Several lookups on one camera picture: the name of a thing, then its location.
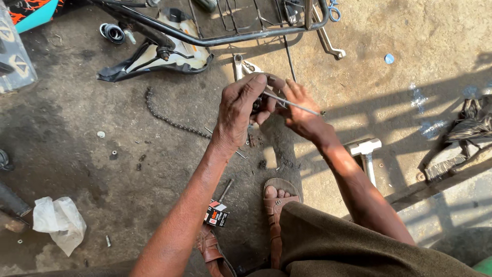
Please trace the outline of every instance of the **hammer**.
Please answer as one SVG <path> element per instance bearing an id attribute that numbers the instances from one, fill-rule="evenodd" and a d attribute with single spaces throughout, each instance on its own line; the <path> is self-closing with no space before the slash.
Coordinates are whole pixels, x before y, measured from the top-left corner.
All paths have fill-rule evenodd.
<path id="1" fill-rule="evenodd" d="M 368 175 L 371 183 L 376 186 L 374 168 L 372 167 L 372 152 L 381 148 L 381 141 L 378 138 L 373 138 L 350 144 L 347 148 L 352 157 L 361 155 L 364 172 Z"/>

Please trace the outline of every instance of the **white plastic bag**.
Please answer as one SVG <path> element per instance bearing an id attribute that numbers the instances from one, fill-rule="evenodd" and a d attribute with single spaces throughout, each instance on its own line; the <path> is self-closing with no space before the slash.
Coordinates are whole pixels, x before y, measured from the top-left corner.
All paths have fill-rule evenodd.
<path id="1" fill-rule="evenodd" d="M 44 197 L 34 201 L 33 230 L 50 233 L 51 239 L 70 256 L 84 239 L 87 225 L 70 197 L 53 201 Z"/>

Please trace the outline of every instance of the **sandal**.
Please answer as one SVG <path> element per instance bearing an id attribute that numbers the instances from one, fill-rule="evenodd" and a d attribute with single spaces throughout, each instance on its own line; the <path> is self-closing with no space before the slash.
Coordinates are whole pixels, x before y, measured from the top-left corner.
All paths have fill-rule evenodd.
<path id="1" fill-rule="evenodd" d="M 222 254 L 218 246 L 217 237 L 212 231 L 212 225 L 203 223 L 195 243 L 202 253 L 205 265 L 212 277 L 237 277 L 231 264 Z"/>
<path id="2" fill-rule="evenodd" d="M 299 198 L 299 192 L 289 181 L 280 179 L 280 178 L 272 178 L 269 179 L 265 186 L 263 187 L 263 195 L 265 195 L 265 191 L 268 186 L 274 187 L 276 190 L 284 190 L 286 193 L 288 192 L 291 196 L 284 198 L 265 198 L 263 197 L 263 204 L 265 205 L 265 210 L 268 215 L 268 223 L 270 225 L 270 244 L 271 248 L 280 249 L 282 242 L 279 240 L 275 240 L 276 238 L 280 239 L 280 212 L 282 212 L 282 207 L 291 201 L 297 201 L 302 203 Z M 272 268 L 278 269 L 280 263 L 280 255 L 274 257 L 272 254 Z"/>

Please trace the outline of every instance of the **hammer head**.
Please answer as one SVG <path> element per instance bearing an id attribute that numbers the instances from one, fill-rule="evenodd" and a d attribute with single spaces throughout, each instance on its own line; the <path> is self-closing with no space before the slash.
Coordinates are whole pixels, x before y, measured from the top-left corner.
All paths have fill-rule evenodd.
<path id="1" fill-rule="evenodd" d="M 365 140 L 362 142 L 356 142 L 347 147 L 350 155 L 367 155 L 372 153 L 374 150 L 381 148 L 381 141 L 378 138 L 373 138 L 370 140 Z"/>

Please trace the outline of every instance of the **metal luggage rack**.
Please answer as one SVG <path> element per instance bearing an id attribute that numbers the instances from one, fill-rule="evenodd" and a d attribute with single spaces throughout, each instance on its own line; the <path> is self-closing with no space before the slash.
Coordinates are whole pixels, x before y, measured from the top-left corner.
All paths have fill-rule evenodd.
<path id="1" fill-rule="evenodd" d="M 142 13 L 138 10 L 135 9 L 135 7 L 156 7 L 156 3 L 154 3 L 155 0 L 147 0 L 145 4 L 135 4 L 135 3 L 129 3 L 129 2 L 123 2 L 123 1 L 117 1 L 117 0 L 91 0 L 95 4 L 98 4 L 103 10 L 108 12 L 110 15 L 118 19 L 120 22 L 124 22 L 129 26 L 135 27 L 135 23 L 141 24 L 145 27 L 149 27 L 151 29 L 157 30 L 159 32 L 162 32 L 166 35 L 172 36 L 174 38 L 177 38 L 179 40 L 182 40 L 184 42 L 187 42 L 192 45 L 196 46 L 204 46 L 204 47 L 210 47 L 210 46 L 216 46 L 216 45 L 224 45 L 224 44 L 229 44 L 229 43 L 235 43 L 235 42 L 240 42 L 240 41 L 246 41 L 246 40 L 252 40 L 252 39 L 258 39 L 258 38 L 266 38 L 266 37 L 272 37 L 272 36 L 283 36 L 283 35 L 290 35 L 290 34 L 297 34 L 297 33 L 302 33 L 306 31 L 311 31 L 311 30 L 317 30 L 319 28 L 322 28 L 327 22 L 329 18 L 329 9 L 326 3 L 326 0 L 318 0 L 319 1 L 319 7 L 321 9 L 321 13 L 323 15 L 323 18 L 317 22 L 313 22 L 313 0 L 305 0 L 304 5 L 299 5 L 296 3 L 292 3 L 288 0 L 280 0 L 282 2 L 287 2 L 288 4 L 294 5 L 301 7 L 304 11 L 305 15 L 309 16 L 304 16 L 304 20 L 300 20 L 297 25 L 290 24 L 289 22 L 284 20 L 284 17 L 282 15 L 282 10 L 280 8 L 279 0 L 275 0 L 276 6 L 277 6 L 277 13 L 280 19 L 280 23 L 272 23 L 269 20 L 263 18 L 261 16 L 261 12 L 258 7 L 257 0 L 253 0 L 255 8 L 256 8 L 256 13 L 257 17 L 254 19 L 253 23 L 250 26 L 246 27 L 238 27 L 238 24 L 236 22 L 236 19 L 234 18 L 234 12 L 233 9 L 231 8 L 231 4 L 229 0 L 217 0 L 217 7 L 218 7 L 218 12 L 220 15 L 220 18 L 222 20 L 222 23 L 224 25 L 224 29 L 227 32 L 234 32 L 232 35 L 222 35 L 222 36 L 216 36 L 216 37 L 211 37 L 211 38 L 203 38 L 201 32 L 200 32 L 200 27 L 198 25 L 198 22 L 196 20 L 195 16 L 195 11 L 193 7 L 193 3 L 191 0 L 188 0 L 190 9 L 191 9 L 191 16 L 193 18 L 193 22 L 195 23 L 195 26 L 198 30 L 198 36 L 199 37 L 194 37 L 189 34 L 186 34 L 185 32 L 176 29 L 174 27 L 171 27 L 145 13 Z M 222 12 L 222 7 L 221 3 L 225 2 L 225 11 L 228 14 L 227 16 L 230 17 L 233 28 L 228 28 L 227 24 L 224 20 L 225 16 L 223 15 Z M 250 32 L 245 32 L 242 33 L 241 31 L 251 29 L 256 21 L 260 22 L 261 25 L 261 30 L 256 30 L 256 31 L 250 31 Z M 149 32 L 148 30 L 146 32 L 141 31 L 142 28 L 137 28 L 136 31 L 141 32 L 143 35 L 148 36 Z"/>

